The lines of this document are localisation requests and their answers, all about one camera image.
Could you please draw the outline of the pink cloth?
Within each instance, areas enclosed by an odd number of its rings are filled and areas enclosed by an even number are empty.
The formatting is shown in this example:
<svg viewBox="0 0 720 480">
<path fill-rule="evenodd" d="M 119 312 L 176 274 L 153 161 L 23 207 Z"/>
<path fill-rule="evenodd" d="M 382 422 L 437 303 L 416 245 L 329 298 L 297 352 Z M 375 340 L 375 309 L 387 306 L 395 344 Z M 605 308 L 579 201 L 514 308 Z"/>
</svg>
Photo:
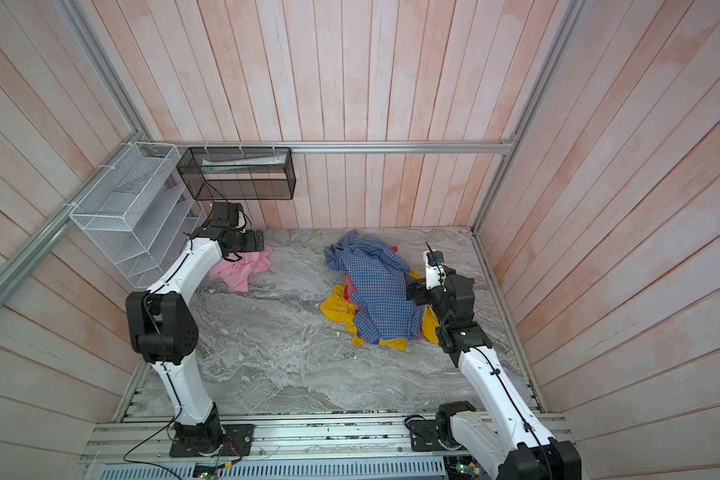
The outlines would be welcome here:
<svg viewBox="0 0 720 480">
<path fill-rule="evenodd" d="M 243 253 L 237 262 L 220 260 L 209 270 L 208 277 L 222 281 L 230 292 L 246 293 L 252 277 L 271 268 L 271 253 L 272 248 L 266 246 L 261 252 Z"/>
</svg>

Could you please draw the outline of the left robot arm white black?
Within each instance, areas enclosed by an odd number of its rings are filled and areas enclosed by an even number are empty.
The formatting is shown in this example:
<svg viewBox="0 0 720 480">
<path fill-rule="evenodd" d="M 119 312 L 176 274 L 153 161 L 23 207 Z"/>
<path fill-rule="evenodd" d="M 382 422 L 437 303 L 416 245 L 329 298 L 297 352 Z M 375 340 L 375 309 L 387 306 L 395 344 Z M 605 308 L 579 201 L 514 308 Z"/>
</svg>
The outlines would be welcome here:
<svg viewBox="0 0 720 480">
<path fill-rule="evenodd" d="M 216 456 L 228 438 L 201 380 L 195 355 L 199 327 L 188 303 L 218 262 L 238 263 L 244 253 L 263 250 L 263 233 L 252 228 L 242 205 L 215 201 L 210 217 L 189 233 L 178 259 L 126 299 L 131 346 L 157 372 L 174 409 L 172 456 Z"/>
</svg>

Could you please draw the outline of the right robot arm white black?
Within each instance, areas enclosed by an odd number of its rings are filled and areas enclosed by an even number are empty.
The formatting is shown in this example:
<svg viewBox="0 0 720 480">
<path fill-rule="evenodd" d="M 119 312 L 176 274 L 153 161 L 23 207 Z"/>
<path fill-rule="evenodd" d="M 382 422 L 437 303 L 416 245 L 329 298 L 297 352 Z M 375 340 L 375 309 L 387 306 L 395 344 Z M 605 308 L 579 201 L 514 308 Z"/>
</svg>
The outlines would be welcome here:
<svg viewBox="0 0 720 480">
<path fill-rule="evenodd" d="M 429 306 L 438 344 L 477 392 L 491 423 L 468 402 L 440 406 L 438 441 L 468 451 L 490 479 L 580 479 L 581 457 L 538 419 L 508 378 L 474 319 L 474 281 L 453 271 L 432 280 L 406 277 L 406 297 Z"/>
</svg>

